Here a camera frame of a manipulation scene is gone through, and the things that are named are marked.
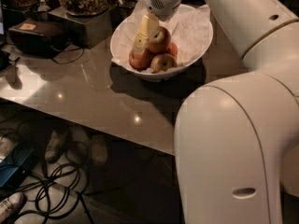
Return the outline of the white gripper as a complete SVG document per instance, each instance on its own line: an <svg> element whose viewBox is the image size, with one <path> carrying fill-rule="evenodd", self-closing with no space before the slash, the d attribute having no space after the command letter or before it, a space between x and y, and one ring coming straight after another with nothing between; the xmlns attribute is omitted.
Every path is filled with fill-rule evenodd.
<svg viewBox="0 0 299 224"><path fill-rule="evenodd" d="M170 19L182 0L146 0L150 12L142 17L133 43L134 54L142 54L150 40L158 33L159 19Z"/></svg>

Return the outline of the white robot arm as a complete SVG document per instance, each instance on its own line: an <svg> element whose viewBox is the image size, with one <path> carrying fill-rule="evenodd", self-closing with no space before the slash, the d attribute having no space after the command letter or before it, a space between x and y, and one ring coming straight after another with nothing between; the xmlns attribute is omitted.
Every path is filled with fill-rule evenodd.
<svg viewBox="0 0 299 224"><path fill-rule="evenodd" d="M280 165L299 141L298 18L278 0L205 0L247 72L207 83L175 126L186 224L282 224Z"/></svg>

